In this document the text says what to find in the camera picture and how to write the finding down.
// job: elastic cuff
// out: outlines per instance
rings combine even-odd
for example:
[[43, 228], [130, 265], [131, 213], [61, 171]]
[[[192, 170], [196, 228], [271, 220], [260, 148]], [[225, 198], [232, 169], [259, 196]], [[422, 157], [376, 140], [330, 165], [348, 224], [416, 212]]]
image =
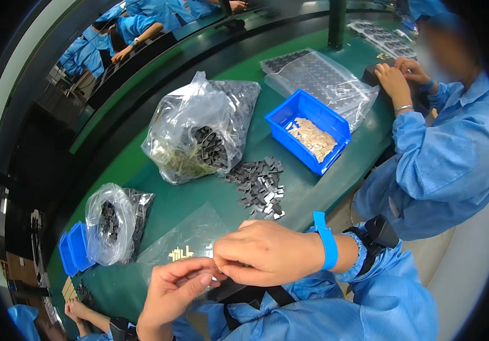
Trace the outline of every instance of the elastic cuff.
[[[360, 223], [358, 227], [364, 229], [364, 223]], [[358, 275], [358, 272], [360, 272], [360, 270], [362, 269], [362, 265], [364, 265], [365, 256], [367, 255], [368, 250], [365, 248], [364, 244], [362, 244], [360, 238], [358, 238], [357, 235], [355, 235], [354, 233], [347, 232], [344, 233], [344, 235], [351, 236], [358, 244], [358, 258], [356, 259], [354, 265], [352, 265], [350, 269], [343, 273], [335, 274], [338, 281], [348, 283], [355, 279]]]

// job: blue plastic bin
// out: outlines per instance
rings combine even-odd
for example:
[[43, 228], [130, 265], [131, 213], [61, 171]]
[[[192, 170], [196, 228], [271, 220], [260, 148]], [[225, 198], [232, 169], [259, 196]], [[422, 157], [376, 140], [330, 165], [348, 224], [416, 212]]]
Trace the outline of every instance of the blue plastic bin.
[[80, 271], [95, 265], [95, 262], [87, 258], [86, 225], [77, 222], [68, 233], [68, 241], [71, 247], [71, 256], [75, 267]]
[[59, 254], [61, 255], [61, 261], [63, 262], [64, 272], [73, 277], [77, 274], [78, 269], [74, 265], [72, 260], [71, 247], [68, 242], [68, 234], [65, 232], [59, 240]]
[[[337, 145], [322, 163], [318, 163], [316, 156], [287, 132], [286, 127], [290, 122], [294, 122], [296, 117], [309, 119], [336, 140]], [[324, 174], [330, 168], [350, 142], [349, 122], [302, 89], [268, 113], [265, 119], [271, 125], [271, 133], [275, 140], [318, 175]]]

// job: worker's hair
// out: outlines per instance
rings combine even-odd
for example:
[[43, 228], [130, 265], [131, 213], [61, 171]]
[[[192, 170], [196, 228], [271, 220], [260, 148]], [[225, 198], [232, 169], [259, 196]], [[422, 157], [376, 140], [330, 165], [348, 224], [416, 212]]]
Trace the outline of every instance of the worker's hair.
[[[105, 20], [105, 21], [95, 21], [93, 24], [93, 28], [95, 28], [98, 31], [102, 31], [105, 28], [109, 29], [111, 26], [115, 25], [118, 22], [118, 18], [113, 18], [112, 20]], [[114, 51], [119, 52], [127, 47], [127, 43], [121, 37], [121, 35], [118, 32], [118, 27], [117, 25], [110, 28], [108, 31], [110, 33], [110, 41], [112, 42], [112, 48], [114, 48]]]

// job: sleeve cuff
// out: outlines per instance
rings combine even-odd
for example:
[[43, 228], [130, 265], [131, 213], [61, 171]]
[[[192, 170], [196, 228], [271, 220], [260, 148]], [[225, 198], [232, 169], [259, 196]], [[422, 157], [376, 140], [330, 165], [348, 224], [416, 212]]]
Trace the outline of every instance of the sleeve cuff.
[[[358, 228], [364, 229], [364, 223], [360, 223], [358, 225]], [[360, 238], [358, 238], [357, 235], [355, 235], [354, 233], [347, 232], [344, 233], [344, 235], [351, 236], [358, 244], [358, 258], [356, 259], [354, 265], [343, 273], [335, 274], [338, 281], [348, 283], [355, 279], [355, 277], [358, 275], [358, 272], [360, 272], [360, 270], [362, 269], [362, 265], [364, 265], [365, 256], [367, 255], [368, 250], [365, 248]]]
[[398, 133], [398, 130], [405, 126], [424, 126], [426, 125], [425, 118], [421, 113], [417, 111], [407, 111], [405, 113], [401, 113], [396, 117], [394, 123], [392, 124], [392, 134]]

